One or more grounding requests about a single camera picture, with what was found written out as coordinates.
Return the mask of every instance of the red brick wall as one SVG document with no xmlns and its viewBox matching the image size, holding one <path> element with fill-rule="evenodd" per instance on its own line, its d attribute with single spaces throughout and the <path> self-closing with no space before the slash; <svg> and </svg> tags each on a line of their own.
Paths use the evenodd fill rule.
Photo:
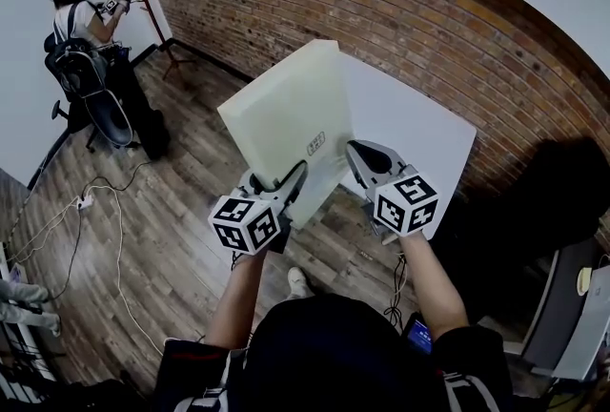
<svg viewBox="0 0 610 412">
<path fill-rule="evenodd" d="M 174 37 L 248 75 L 331 38 L 434 98 L 478 129 L 462 188 L 502 191 L 546 138 L 590 135 L 610 157 L 608 79 L 521 0 L 160 1 Z"/>
</svg>

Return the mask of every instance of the white cable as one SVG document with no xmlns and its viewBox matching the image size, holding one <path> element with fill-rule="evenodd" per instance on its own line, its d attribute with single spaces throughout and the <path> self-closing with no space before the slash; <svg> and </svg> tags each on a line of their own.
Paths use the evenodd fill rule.
<svg viewBox="0 0 610 412">
<path fill-rule="evenodd" d="M 66 205 L 66 206 L 65 206 L 65 207 L 64 207 L 64 208 L 63 208 L 63 209 L 62 209 L 62 210 L 61 210 L 59 213 L 57 213 L 57 214 L 56 214 L 56 215 L 55 215 L 55 216 L 54 216 L 54 217 L 53 217 L 53 218 L 52 218 L 52 219 L 51 219 L 49 222 L 47 222 L 47 223 L 45 224 L 45 226 L 44 226 L 44 227 L 43 227 L 43 228 L 42 228 L 40 231 L 38 231 L 38 233 L 36 234 L 36 236 L 34 236 L 32 239 L 30 239 L 30 240 L 29 240 L 29 241 L 26 243 L 26 245 L 25 245 L 24 247 L 22 247 L 22 248 L 21 248 L 21 249 L 20 249 L 20 250 L 19 250 L 19 251 L 18 251 L 16 254 L 12 255 L 12 256 L 11 256 L 11 257 L 9 257 L 9 258 L 7 258 L 7 262 L 12 261 L 13 259 L 16 259 L 17 257 L 19 257 L 19 255 L 21 255 L 21 254 L 22 254 L 22 253 L 23 253 L 23 252 L 24 252 L 26 249 L 28 249 L 28 246 L 30 246 L 30 244 L 32 244 L 32 243 L 33 243 L 33 242 L 34 242 L 34 241 L 35 241 L 35 240 L 38 238 L 38 236 L 40 236 L 40 235 L 42 234 L 42 232 L 43 232 L 45 229 L 47 229 L 47 227 L 49 227 L 49 226 L 52 224 L 52 222 L 53 222 L 54 220 L 56 220 L 56 219 L 57 219 L 59 216 L 62 216 L 61 220 L 60 220 L 60 221 L 59 221 L 57 224 L 55 224 L 54 226 L 52 226 L 52 227 L 49 229 L 49 231 L 48 231 L 48 232 L 47 232 L 47 234 L 45 235 L 45 241 L 43 242 L 42 246 L 40 246 L 39 248 L 34 249 L 33 251 L 38 251 L 38 250 L 42 249 L 42 248 L 44 247 L 45 243 L 47 242 L 47 237 L 49 236 L 49 233 L 50 233 L 50 232 L 51 232 L 51 231 L 52 231 L 52 230 L 53 230 L 55 227 L 57 227 L 57 226 L 59 225 L 59 223 L 61 223 L 61 221 L 62 221 L 62 220 L 64 219 L 64 217 L 66 216 L 66 212 L 68 211 L 68 209 L 69 209 L 70 207 L 74 207 L 74 206 L 75 206 L 75 205 L 73 205 L 73 203 L 74 203 L 74 202 L 75 202 L 77 199 L 78 199 L 78 196 L 75 196 L 75 197 L 74 197 L 74 198 L 73 198 L 73 199 L 70 201 L 70 203 L 69 203 L 68 205 Z"/>
<path fill-rule="evenodd" d="M 28 202 L 30 202 L 30 198 L 34 193 L 34 190 L 36 190 L 36 186 L 38 186 L 38 182 L 40 181 L 40 178 L 42 178 L 42 172 L 45 169 L 45 163 L 47 162 L 48 157 L 49 157 L 49 153 L 47 153 L 47 155 L 45 156 L 45 158 L 42 161 L 42 164 L 36 169 L 36 172 L 38 173 L 38 177 L 36 178 L 36 181 L 34 182 L 34 186 L 31 187 L 31 190 L 28 193 L 28 196 L 26 196 L 26 199 L 21 204 L 21 209 L 19 209 L 17 218 L 15 219 L 15 221 L 12 224 L 12 227 L 10 228 L 9 238 L 7 239 L 7 246 L 10 246 L 10 243 L 12 242 L 12 236 L 15 233 L 15 229 L 17 229 L 17 224 L 19 223 L 19 220 L 21 219 L 21 215 L 23 215 L 23 211 L 26 210 L 26 205 L 28 205 Z"/>
<path fill-rule="evenodd" d="M 33 255 L 36 251 L 41 250 L 42 248 L 45 247 L 45 244 L 47 244 L 47 239 L 49 238 L 49 234 L 53 231 L 53 229 L 55 227 L 57 227 L 59 224 L 61 224 L 64 220 L 64 218 L 66 218 L 66 214 L 68 213 L 68 209 L 70 208 L 66 208 L 64 210 L 63 215 L 61 216 L 61 218 L 57 221 L 57 223 L 55 225 L 52 225 L 49 230 L 47 231 L 47 233 L 45 234 L 45 238 L 42 241 L 42 244 L 40 246 L 38 246 L 37 248 L 33 248 L 26 257 L 22 258 L 22 259 L 17 259 L 18 263 L 23 263 L 24 261 L 27 261 L 28 259 L 31 258 L 31 255 Z"/>
<path fill-rule="evenodd" d="M 598 269 L 601 268 L 601 262 L 603 261 L 604 258 L 607 258 L 608 261 L 610 261 L 610 255 L 608 255 L 607 253 L 604 253 L 603 255 L 601 255 L 600 257 L 600 262 L 598 263 Z"/>
<path fill-rule="evenodd" d="M 119 227 L 120 227 L 120 233 L 121 233 L 121 238 L 120 238 L 119 245 L 118 245 L 118 256 L 116 258 L 116 271 L 117 271 L 116 288 L 118 289 L 119 295 L 121 296 L 121 298 L 125 302 L 125 308 L 127 309 L 127 313 L 132 318 L 133 323 L 142 332 L 142 334 L 144 334 L 144 336 L 146 336 L 147 339 L 151 342 L 152 347 L 156 350 L 156 352 L 159 353 L 161 356 L 163 356 L 163 353 L 161 352 L 161 350 L 154 343 L 153 338 L 151 338 L 146 333 L 146 331 L 142 328 L 142 326 L 139 324 L 139 322 L 133 316 L 132 310 L 130 309 L 129 304 L 127 303 L 127 299 L 125 298 L 125 295 L 123 294 L 123 290 L 121 290 L 121 255 L 123 254 L 123 210 L 121 209 L 121 203 L 118 201 L 118 195 L 116 194 L 116 190 L 113 187 L 109 187 L 109 186 L 97 186 L 97 185 L 93 185 L 93 186 L 89 187 L 89 189 L 87 190 L 87 195 L 89 194 L 89 192 L 93 188 L 99 188 L 99 189 L 107 188 L 108 190 L 112 190 L 112 192 L 114 193 L 114 199 L 116 200 L 116 205 L 118 207 L 118 219 L 119 219 Z"/>
<path fill-rule="evenodd" d="M 394 295 L 398 295 L 400 292 L 402 292 L 404 285 L 407 284 L 407 277 L 409 277 L 409 267 L 407 266 L 407 261 L 405 260 L 405 262 L 404 262 L 404 280 L 402 281 L 400 288 L 398 288 L 398 290 L 394 293 Z"/>
</svg>

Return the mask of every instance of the phone screen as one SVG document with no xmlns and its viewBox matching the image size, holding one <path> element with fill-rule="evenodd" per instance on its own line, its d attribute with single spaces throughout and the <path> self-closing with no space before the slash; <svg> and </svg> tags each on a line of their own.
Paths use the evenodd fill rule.
<svg viewBox="0 0 610 412">
<path fill-rule="evenodd" d="M 423 322 L 415 319 L 413 326 L 409 330 L 409 341 L 424 353 L 429 355 L 432 353 L 432 338 L 428 332 L 428 328 Z"/>
</svg>

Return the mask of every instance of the backpack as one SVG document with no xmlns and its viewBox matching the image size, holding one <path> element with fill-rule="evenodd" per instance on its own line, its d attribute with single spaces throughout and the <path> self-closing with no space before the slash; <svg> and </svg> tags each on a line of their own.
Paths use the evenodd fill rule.
<svg viewBox="0 0 610 412">
<path fill-rule="evenodd" d="M 68 37 L 57 27 L 56 18 L 53 20 L 55 47 L 46 59 L 69 101 L 105 90 L 108 68 L 108 61 L 88 41 L 71 37 L 77 6 L 72 4 L 68 14 Z"/>
</svg>

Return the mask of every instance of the forearm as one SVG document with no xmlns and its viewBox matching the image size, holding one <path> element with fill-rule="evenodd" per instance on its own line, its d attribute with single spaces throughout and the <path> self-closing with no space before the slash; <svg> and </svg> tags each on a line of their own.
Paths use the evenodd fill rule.
<svg viewBox="0 0 610 412">
<path fill-rule="evenodd" d="M 258 254 L 237 263 L 206 333 L 206 344 L 224 349 L 248 345 L 264 261 L 265 255 Z"/>
<path fill-rule="evenodd" d="M 440 265 L 430 244 L 419 232 L 400 238 L 411 271 L 421 315 L 433 340 L 468 325 L 466 309 L 458 290 Z"/>
<path fill-rule="evenodd" d="M 108 23 L 106 24 L 106 33 L 108 35 L 109 41 L 112 39 L 114 30 L 118 26 L 118 21 L 121 20 L 121 15 L 123 15 L 124 11 L 125 11 L 125 8 L 121 5 L 119 5 L 117 7 L 116 11 L 114 12 L 114 15 L 111 17 L 111 20 L 109 20 Z"/>
</svg>

